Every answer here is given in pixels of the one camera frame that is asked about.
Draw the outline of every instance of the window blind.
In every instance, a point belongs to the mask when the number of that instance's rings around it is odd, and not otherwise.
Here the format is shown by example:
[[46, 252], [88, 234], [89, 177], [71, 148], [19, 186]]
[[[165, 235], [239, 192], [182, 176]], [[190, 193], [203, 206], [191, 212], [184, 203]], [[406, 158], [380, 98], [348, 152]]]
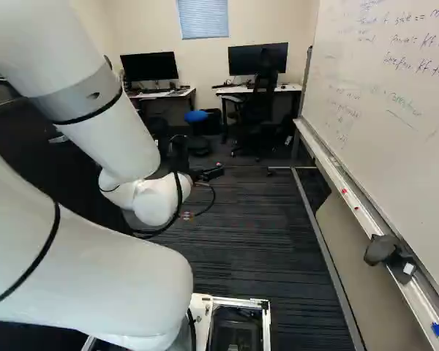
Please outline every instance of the window blind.
[[182, 39], [229, 37], [228, 0], [177, 0]]

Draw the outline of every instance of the computer monitor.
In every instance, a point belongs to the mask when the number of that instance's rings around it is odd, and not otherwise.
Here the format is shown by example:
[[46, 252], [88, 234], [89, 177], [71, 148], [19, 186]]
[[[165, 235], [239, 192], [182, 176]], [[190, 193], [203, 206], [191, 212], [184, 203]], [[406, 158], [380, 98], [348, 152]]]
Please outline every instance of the computer monitor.
[[137, 80], [168, 80], [178, 79], [176, 58], [174, 52], [167, 53], [137, 53], [121, 55], [127, 79]]
[[262, 49], [269, 51], [272, 65], [279, 73], [286, 72], [288, 43], [232, 46], [228, 48], [229, 74], [254, 75], [260, 71]]

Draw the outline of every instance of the beige wall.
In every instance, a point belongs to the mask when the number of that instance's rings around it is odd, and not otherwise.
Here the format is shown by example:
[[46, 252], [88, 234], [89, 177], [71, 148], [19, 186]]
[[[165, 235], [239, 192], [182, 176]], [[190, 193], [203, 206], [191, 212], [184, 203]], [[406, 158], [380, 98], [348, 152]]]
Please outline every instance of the beige wall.
[[[301, 82], [317, 11], [317, 0], [230, 0], [229, 38], [182, 40], [176, 0], [99, 2], [112, 31], [115, 51], [174, 51], [179, 82], [197, 88], [198, 108], [220, 106], [211, 86], [229, 78], [228, 46], [289, 42], [287, 73], [280, 75], [279, 81]], [[93, 21], [87, 26], [98, 34], [100, 26]], [[98, 35], [95, 40], [104, 46]]]
[[70, 4], [100, 53], [109, 56], [111, 61], [119, 61], [114, 45], [113, 29], [103, 2], [101, 0], [70, 0]]

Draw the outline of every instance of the black cable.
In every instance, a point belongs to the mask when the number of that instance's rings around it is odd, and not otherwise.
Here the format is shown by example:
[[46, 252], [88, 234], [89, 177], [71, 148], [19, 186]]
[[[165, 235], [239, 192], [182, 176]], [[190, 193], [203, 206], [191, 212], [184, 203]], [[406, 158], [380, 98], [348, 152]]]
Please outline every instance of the black cable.
[[195, 330], [195, 320], [192, 316], [192, 311], [187, 310], [187, 316], [189, 318], [190, 335], [192, 337], [192, 351], [197, 351], [197, 332]]
[[50, 229], [50, 233], [47, 237], [47, 240], [44, 243], [44, 246], [41, 248], [41, 251], [31, 263], [31, 265], [24, 271], [23, 274], [14, 282], [8, 289], [6, 289], [2, 294], [0, 294], [0, 303], [13, 294], [21, 285], [24, 283], [29, 276], [36, 270], [37, 266], [42, 262], [45, 255], [48, 253], [50, 247], [52, 246], [53, 239], [55, 239], [57, 235], [57, 231], [59, 230], [60, 225], [60, 207], [59, 204], [54, 201], [54, 215], [53, 215], [53, 224]]
[[202, 214], [210, 211], [210, 208], [212, 208], [213, 205], [214, 205], [214, 201], [217, 199], [217, 192], [214, 191], [214, 187], [212, 187], [210, 184], [208, 184], [208, 183], [204, 183], [204, 184], [203, 183], [198, 183], [198, 185], [207, 186], [208, 188], [210, 188], [211, 193], [213, 194], [213, 198], [211, 199], [211, 202], [209, 203], [209, 205], [206, 206], [202, 211], [198, 212], [197, 214], [194, 214], [193, 215], [194, 217], [201, 216]]
[[165, 232], [167, 229], [170, 228], [171, 225], [174, 224], [174, 222], [179, 218], [180, 213], [181, 213], [181, 207], [182, 207], [182, 186], [181, 186], [181, 180], [179, 179], [179, 174], [177, 172], [173, 172], [174, 173], [174, 179], [176, 180], [176, 188], [177, 188], [177, 209], [176, 212], [173, 216], [173, 218], [170, 219], [169, 223], [167, 223], [163, 228], [160, 229], [156, 229], [156, 230], [132, 230], [134, 233], [138, 233], [138, 234], [144, 234], [145, 236], [139, 237], [136, 236], [137, 238], [140, 239], [152, 239], [156, 236], [158, 236], [159, 234]]

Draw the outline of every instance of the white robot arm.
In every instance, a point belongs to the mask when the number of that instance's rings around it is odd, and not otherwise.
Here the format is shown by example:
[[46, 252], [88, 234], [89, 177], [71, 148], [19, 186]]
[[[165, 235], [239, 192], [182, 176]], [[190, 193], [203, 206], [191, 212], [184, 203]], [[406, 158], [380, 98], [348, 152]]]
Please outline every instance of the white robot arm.
[[[144, 180], [160, 165], [157, 147], [66, 0], [0, 0], [0, 73], [103, 167], [107, 198], [146, 224], [172, 217], [174, 174]], [[179, 182], [185, 200], [191, 180]], [[0, 320], [162, 351], [191, 294], [180, 254], [81, 219], [0, 159]]]

